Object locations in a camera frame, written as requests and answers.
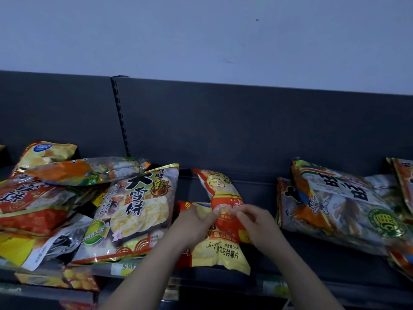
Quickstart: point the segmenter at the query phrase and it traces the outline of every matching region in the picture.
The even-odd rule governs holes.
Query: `wall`
[[[413,0],[2,0],[0,69],[413,94]]]

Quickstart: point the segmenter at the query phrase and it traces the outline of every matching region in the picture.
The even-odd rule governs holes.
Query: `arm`
[[[243,205],[236,212],[254,245],[278,267],[298,310],[343,309],[318,276],[295,252],[271,214],[255,205]]]
[[[204,219],[195,207],[180,213],[165,236],[148,253],[131,274],[122,282],[101,308],[102,310],[157,309],[173,268],[188,248],[205,238],[218,215],[209,213]]]

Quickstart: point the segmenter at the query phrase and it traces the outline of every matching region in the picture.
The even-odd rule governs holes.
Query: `blue logo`
[[[34,152],[41,152],[51,148],[53,145],[37,145],[33,148]]]

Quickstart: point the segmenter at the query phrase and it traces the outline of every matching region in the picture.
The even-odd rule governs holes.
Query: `potato chip bag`
[[[298,220],[328,235],[413,252],[411,231],[363,179],[302,160],[293,161],[292,173],[305,205],[293,212]]]
[[[178,201],[179,212],[189,207],[196,207],[200,218],[212,211],[210,203],[189,203]],[[251,272],[250,265],[234,237],[211,226],[208,236],[192,249],[186,250],[180,257],[177,268],[223,265],[228,270],[238,270],[246,275]]]
[[[403,192],[404,202],[410,213],[413,213],[413,161],[387,158],[394,168]]]
[[[49,260],[74,251],[80,245],[91,220],[77,214],[69,223],[48,236],[0,231],[0,256],[15,266],[34,271],[45,258]]]
[[[109,188],[72,263],[144,255],[172,221],[179,164],[147,171]]]
[[[230,209],[244,204],[239,192],[224,174],[209,170],[194,169],[211,199],[211,208],[219,209],[216,227],[220,231],[231,234],[238,242],[252,243],[247,230],[237,219],[230,215]]]
[[[24,172],[29,167],[66,161],[74,155],[76,148],[77,146],[71,143],[61,144],[47,141],[32,143],[26,147],[10,177],[18,172]]]
[[[26,174],[54,185],[88,186],[143,174],[149,163],[131,157],[99,157],[55,162],[26,170]]]
[[[76,193],[40,180],[0,187],[0,228],[47,235],[63,223]]]
[[[293,213],[305,207],[302,203],[298,189],[287,178],[277,178],[277,216],[278,225],[290,232],[299,232],[317,239],[329,241],[336,245],[342,245],[361,250],[371,255],[388,255],[386,248],[371,245],[356,238],[346,238],[342,234],[328,235],[323,229],[314,227],[305,220],[297,219]]]

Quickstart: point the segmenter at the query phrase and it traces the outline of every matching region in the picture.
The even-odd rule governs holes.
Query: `green circular badge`
[[[371,209],[367,217],[371,225],[383,236],[400,237],[406,233],[404,224],[389,210],[381,208]]]
[[[83,238],[83,243],[86,245],[93,245],[103,238],[105,231],[105,222],[101,220],[93,221]]]

